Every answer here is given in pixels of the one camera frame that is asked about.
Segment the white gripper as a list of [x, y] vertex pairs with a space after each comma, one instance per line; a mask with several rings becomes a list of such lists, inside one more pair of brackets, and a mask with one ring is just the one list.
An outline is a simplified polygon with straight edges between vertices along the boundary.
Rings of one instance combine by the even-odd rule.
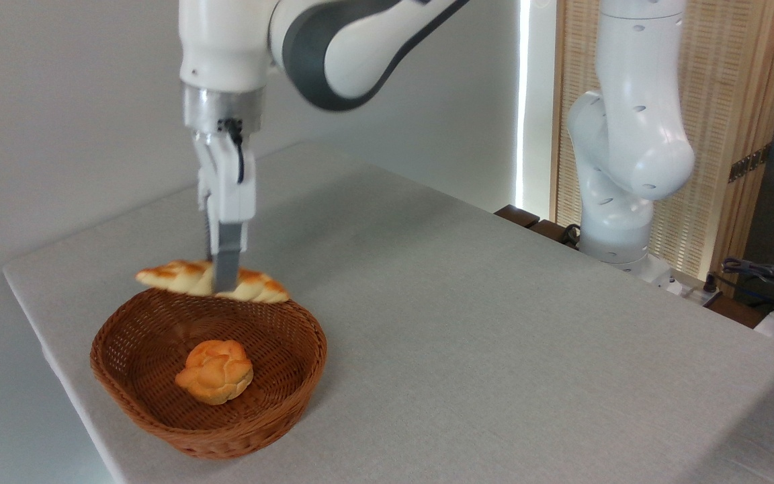
[[213, 291], [228, 293], [239, 285], [239, 260], [255, 217], [255, 157], [248, 134], [193, 131], [191, 137], [200, 165], [198, 205], [205, 217], [206, 260], [213, 261]]

